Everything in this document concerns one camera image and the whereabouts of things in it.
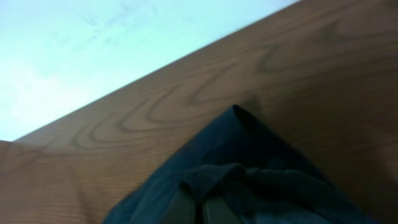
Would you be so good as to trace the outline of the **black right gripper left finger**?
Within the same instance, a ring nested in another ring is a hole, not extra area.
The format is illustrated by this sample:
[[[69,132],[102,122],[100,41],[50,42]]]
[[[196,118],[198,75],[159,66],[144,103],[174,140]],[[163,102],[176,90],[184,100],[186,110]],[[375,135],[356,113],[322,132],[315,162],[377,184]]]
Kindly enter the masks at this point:
[[[196,204],[189,190],[179,188],[159,224],[195,224]]]

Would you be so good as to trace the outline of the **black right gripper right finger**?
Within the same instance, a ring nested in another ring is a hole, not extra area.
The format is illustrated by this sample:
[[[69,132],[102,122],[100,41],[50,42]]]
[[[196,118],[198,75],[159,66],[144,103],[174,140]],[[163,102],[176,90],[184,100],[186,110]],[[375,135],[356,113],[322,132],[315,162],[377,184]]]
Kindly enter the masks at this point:
[[[203,202],[204,224],[242,224],[223,197],[212,197]]]

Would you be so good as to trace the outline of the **dark navy blue shorts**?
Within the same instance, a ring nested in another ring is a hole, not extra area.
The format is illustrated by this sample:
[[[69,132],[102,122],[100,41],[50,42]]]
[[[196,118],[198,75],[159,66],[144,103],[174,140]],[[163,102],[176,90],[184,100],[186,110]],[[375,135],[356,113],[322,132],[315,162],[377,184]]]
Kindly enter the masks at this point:
[[[179,188],[195,223],[223,197],[242,223],[371,223],[312,162],[234,105],[165,161],[108,213],[106,223],[159,223]]]

